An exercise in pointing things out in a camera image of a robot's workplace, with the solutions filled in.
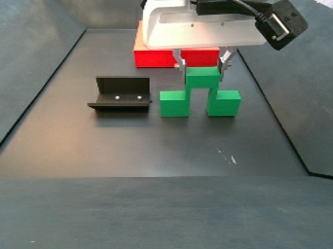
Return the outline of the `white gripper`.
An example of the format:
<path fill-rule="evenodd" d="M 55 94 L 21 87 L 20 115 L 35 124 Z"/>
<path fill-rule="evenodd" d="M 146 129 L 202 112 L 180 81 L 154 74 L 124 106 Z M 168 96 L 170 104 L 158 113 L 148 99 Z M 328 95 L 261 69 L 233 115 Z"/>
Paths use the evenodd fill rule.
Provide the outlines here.
<path fill-rule="evenodd" d="M 231 47 L 255 46 L 265 38 L 255 19 L 239 14 L 199 16 L 190 0 L 147 0 L 142 19 L 143 43 L 150 50 L 172 50 L 174 67 L 186 80 L 186 60 L 180 49 L 226 47 L 218 58 L 219 76 L 231 66 Z"/>

